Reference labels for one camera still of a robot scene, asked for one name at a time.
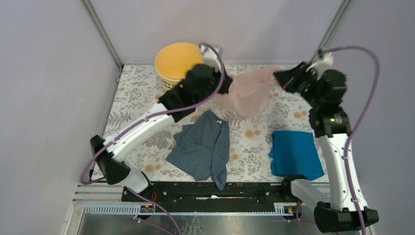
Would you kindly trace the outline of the pink plastic trash bag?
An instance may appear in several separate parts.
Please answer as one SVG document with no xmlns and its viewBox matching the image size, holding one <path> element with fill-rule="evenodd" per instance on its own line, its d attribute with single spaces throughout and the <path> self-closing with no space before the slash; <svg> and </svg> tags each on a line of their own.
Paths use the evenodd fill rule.
<svg viewBox="0 0 415 235">
<path fill-rule="evenodd" d="M 281 67 L 267 66 L 240 72 L 233 79 L 228 94 L 215 95 L 212 101 L 220 108 L 236 111 L 246 118 L 255 118 L 269 105 L 271 90 L 279 87 L 273 76 Z"/>
</svg>

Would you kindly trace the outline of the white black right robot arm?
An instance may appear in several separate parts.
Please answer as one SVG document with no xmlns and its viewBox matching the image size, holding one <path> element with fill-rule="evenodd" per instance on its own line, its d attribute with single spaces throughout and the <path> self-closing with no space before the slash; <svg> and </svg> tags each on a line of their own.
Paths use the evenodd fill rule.
<svg viewBox="0 0 415 235">
<path fill-rule="evenodd" d="M 379 221 L 378 211 L 370 209 L 360 188 L 352 156 L 352 129 L 341 107 L 346 93 L 346 76 L 337 70 L 322 75 L 305 63 L 290 70 L 274 72 L 282 89 L 299 93 L 311 106 L 309 122 L 323 151 L 329 176 L 330 195 L 326 196 L 304 176 L 286 176 L 281 197 L 296 198 L 313 211 L 322 233 L 364 231 Z"/>
</svg>

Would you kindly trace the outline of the yellow plastic trash bin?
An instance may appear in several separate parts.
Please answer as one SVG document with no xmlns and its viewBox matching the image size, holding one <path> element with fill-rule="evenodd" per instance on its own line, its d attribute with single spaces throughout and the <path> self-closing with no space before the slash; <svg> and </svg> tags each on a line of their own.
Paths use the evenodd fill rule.
<svg viewBox="0 0 415 235">
<path fill-rule="evenodd" d="M 168 91 L 184 79 L 194 65 L 202 62 L 198 46 L 182 42 L 162 48 L 155 57 L 154 65 L 163 89 Z"/>
</svg>

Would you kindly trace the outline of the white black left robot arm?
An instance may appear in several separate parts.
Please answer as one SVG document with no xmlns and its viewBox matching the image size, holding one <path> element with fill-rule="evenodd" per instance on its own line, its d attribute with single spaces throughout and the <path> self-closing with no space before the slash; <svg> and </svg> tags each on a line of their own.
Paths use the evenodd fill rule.
<svg viewBox="0 0 415 235">
<path fill-rule="evenodd" d="M 138 120 L 109 137 L 92 137 L 92 161 L 98 165 L 107 184 L 121 184 L 138 200 L 148 200 L 152 194 L 151 183 L 144 173 L 132 170 L 125 163 L 128 155 L 157 132 L 195 112 L 217 93 L 227 92 L 230 84 L 222 62 L 216 66 L 196 64 L 185 79 L 166 91 Z"/>
</svg>

